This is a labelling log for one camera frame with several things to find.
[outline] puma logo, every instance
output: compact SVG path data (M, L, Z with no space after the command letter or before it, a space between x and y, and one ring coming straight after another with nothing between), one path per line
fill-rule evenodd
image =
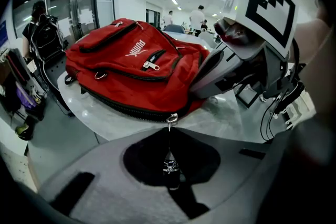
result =
M134 55L134 56L136 57L138 54L140 54L140 53L142 53L142 52L144 52L144 51L147 51L147 50L142 50L143 46L145 46L145 45L146 45L146 43L143 42L143 41L140 39L139 42L137 42L137 43L135 44L135 46L130 50L130 54L127 54L127 55L125 55L125 56L131 56L131 55Z

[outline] ceiling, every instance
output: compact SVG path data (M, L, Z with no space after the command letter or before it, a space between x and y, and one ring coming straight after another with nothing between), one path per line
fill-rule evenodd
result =
M203 13L205 16L212 16L214 13L219 14L220 10L224 7L224 0L176 0L178 5L175 5L172 0L155 0L160 3L160 6L165 9L177 10L177 7L181 7L186 12L191 12L197 9L198 6L204 6Z

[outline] blue poster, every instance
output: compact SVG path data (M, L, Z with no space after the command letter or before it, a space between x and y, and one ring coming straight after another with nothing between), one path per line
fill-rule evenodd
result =
M6 21L0 24L0 47L8 40Z

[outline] person in white shirt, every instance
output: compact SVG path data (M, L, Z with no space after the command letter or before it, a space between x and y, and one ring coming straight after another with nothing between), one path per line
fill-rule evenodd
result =
M204 7L200 5L198 7L198 10L193 10L190 14L190 22L191 22L191 31L189 34L192 35L193 32L195 32L195 37L198 37L198 35L201 33L201 25L204 22L204 14L202 10Z
M173 11L171 10L167 16L163 18L163 24L164 27L167 25L172 25L173 24Z

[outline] table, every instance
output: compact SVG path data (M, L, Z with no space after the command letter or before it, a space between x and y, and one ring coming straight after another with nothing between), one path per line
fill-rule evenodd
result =
M168 33L173 38L201 44L207 43L195 36ZM58 78L59 91L74 115L89 129L108 141L132 135L150 129L168 127L166 123L150 122L124 115L98 101L88 93L81 94L77 82L65 85L64 72ZM209 98L201 108L178 120L175 127L207 135L245 140L238 104L233 91Z

